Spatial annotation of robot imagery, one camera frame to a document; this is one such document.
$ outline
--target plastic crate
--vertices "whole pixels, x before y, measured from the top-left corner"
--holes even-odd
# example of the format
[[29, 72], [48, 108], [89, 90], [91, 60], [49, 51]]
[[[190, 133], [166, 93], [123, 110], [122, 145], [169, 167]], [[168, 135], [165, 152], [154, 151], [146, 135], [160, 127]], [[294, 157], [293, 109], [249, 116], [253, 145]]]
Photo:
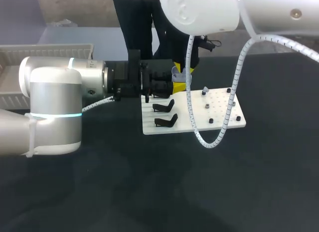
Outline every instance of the plastic crate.
[[0, 45], [0, 109], [30, 109], [19, 85], [19, 66], [28, 56], [93, 59], [91, 44]]

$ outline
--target white spiral cable wrap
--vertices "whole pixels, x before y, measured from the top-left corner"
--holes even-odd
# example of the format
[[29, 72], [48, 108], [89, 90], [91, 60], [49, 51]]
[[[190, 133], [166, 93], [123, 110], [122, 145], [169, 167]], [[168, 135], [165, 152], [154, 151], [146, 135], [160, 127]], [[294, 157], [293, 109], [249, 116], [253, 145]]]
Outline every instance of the white spiral cable wrap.
[[233, 85], [231, 87], [227, 111], [226, 111], [226, 115], [225, 115], [222, 129], [220, 130], [217, 139], [213, 143], [209, 144], [209, 143], [204, 141], [204, 139], [202, 138], [202, 136], [200, 135], [200, 133], [198, 131], [198, 128], [196, 126], [196, 122], [194, 119], [192, 104], [191, 104], [190, 59], [191, 59], [191, 51], [192, 51], [192, 47], [193, 47], [193, 42], [194, 42], [194, 36], [189, 37], [187, 54], [186, 54], [186, 95], [187, 95], [188, 113], [189, 113], [189, 118], [190, 118], [190, 122], [191, 122], [191, 125], [193, 127], [193, 130], [194, 130], [194, 133], [195, 133], [197, 139], [199, 140], [199, 142], [205, 148], [208, 148], [208, 149], [214, 148], [222, 141], [222, 139], [226, 133], [227, 127], [228, 127], [228, 122], [229, 122], [231, 110], [233, 108], [233, 101], [234, 101], [234, 97], [236, 94], [238, 81], [239, 81], [240, 73], [242, 71], [242, 67], [243, 67], [245, 58], [247, 56], [249, 49], [252, 47], [252, 45], [254, 45], [257, 42], [262, 42], [262, 41], [270, 41], [270, 42], [275, 42], [275, 43], [281, 44], [287, 48], [290, 48], [292, 50], [300, 52], [301, 54], [311, 58], [312, 60], [314, 60], [316, 62], [319, 62], [319, 53], [317, 53], [316, 51], [314, 51], [314, 50], [312, 50], [312, 49], [310, 49], [310, 48], [308, 48], [308, 47], [306, 47], [298, 42], [290, 40], [288, 38], [285, 38], [282, 36], [277, 36], [277, 35], [266, 35], [265, 34], [265, 35], [257, 35], [255, 37], [253, 37], [252, 39], [250, 39], [245, 44], [244, 48], [242, 49], [240, 56], [239, 56], [239, 59], [238, 59], [238, 62], [237, 62], [236, 72], [235, 72], [235, 76], [234, 76], [234, 80], [233, 80]]
[[86, 112], [86, 111], [88, 111], [88, 110], [90, 110], [90, 109], [92, 109], [92, 108], [94, 108], [94, 107], [97, 107], [97, 106], [99, 106], [99, 105], [103, 105], [103, 104], [106, 104], [106, 103], [109, 103], [109, 102], [112, 102], [112, 101], [114, 101], [114, 100], [113, 100], [113, 97], [105, 98], [105, 99], [103, 99], [103, 100], [101, 100], [101, 101], [95, 102], [95, 103], [93, 103], [93, 104], [91, 104], [91, 105], [89, 105], [89, 106], [87, 106], [87, 107], [84, 107], [84, 108], [82, 109], [82, 113], [84, 113], [84, 112]]

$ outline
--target bolt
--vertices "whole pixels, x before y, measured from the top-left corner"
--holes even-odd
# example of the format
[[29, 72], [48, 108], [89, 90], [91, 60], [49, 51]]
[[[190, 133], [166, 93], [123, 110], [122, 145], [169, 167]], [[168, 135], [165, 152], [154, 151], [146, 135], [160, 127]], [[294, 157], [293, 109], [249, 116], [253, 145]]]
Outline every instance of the bolt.
[[89, 90], [88, 93], [89, 93], [91, 96], [93, 96], [93, 95], [95, 94], [95, 91]]

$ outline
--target white plastic board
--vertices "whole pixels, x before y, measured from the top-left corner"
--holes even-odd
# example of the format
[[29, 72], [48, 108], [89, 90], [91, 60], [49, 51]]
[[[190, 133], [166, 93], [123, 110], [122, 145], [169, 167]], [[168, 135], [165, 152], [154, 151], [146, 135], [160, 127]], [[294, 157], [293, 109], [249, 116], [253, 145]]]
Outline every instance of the white plastic board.
[[[199, 131], [220, 130], [228, 105], [229, 93], [227, 88], [209, 90], [206, 95], [202, 95], [202, 90], [192, 91], [191, 99], [193, 105], [193, 112], [195, 121]], [[167, 106], [169, 102], [174, 99], [175, 104], [169, 113], [154, 112], [153, 104], [160, 104]], [[192, 132], [192, 126], [189, 120], [186, 92], [179, 92], [172, 95], [169, 99], [150, 98], [149, 103], [145, 103], [145, 98], [142, 96], [142, 119], [143, 119], [143, 133], [145, 135], [155, 134], [171, 134]], [[246, 120], [235, 96], [234, 102], [236, 105], [233, 107], [228, 128], [241, 128], [246, 126]], [[178, 120], [172, 128], [156, 127], [154, 123], [155, 118], [164, 120], [171, 120], [173, 115], [178, 114]], [[236, 121], [237, 116], [241, 116], [240, 121]], [[213, 118], [214, 123], [210, 124], [209, 119]]]

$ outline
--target black pants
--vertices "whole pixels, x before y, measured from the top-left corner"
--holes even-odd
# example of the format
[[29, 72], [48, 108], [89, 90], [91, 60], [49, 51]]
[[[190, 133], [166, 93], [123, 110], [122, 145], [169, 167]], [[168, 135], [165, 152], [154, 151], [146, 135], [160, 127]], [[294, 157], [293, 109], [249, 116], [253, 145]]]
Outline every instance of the black pants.
[[[188, 35], [167, 20], [160, 0], [113, 0], [127, 49], [139, 49], [141, 59], [172, 59], [185, 67]], [[159, 37], [159, 48], [153, 56], [152, 23]], [[192, 52], [191, 67], [198, 64], [198, 48]]]
[[160, 0], [113, 0], [127, 49], [141, 50], [141, 59], [153, 58], [152, 23], [158, 33], [159, 48], [154, 59], [170, 59], [171, 48], [166, 38], [168, 20]]

